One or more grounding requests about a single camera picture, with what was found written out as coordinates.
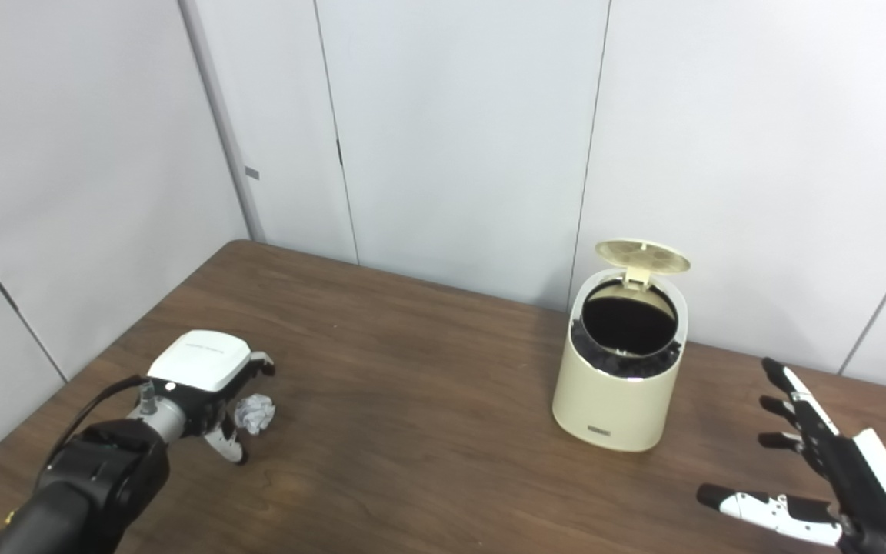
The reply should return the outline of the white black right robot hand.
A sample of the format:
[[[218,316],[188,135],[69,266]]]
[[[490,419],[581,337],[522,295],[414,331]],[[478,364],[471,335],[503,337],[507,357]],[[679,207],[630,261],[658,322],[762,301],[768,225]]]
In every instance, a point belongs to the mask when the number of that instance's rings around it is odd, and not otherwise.
[[[763,432],[767,449],[796,452],[830,485],[834,501],[777,496],[700,484],[701,505],[782,536],[837,548],[841,553],[886,553],[886,446],[872,428],[848,437],[794,371],[761,362],[784,399],[764,395],[761,407],[784,418],[792,432]]]

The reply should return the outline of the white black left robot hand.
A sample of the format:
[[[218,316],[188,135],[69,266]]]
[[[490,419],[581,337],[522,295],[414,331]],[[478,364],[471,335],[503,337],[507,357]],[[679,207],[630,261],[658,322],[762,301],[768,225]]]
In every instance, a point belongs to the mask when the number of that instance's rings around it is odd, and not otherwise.
[[[158,355],[147,377],[155,390],[155,411],[136,418],[166,445],[176,439],[204,439],[226,462],[242,466],[242,445],[229,404],[257,376],[275,376],[275,363],[243,339],[219,331],[191,330]]]

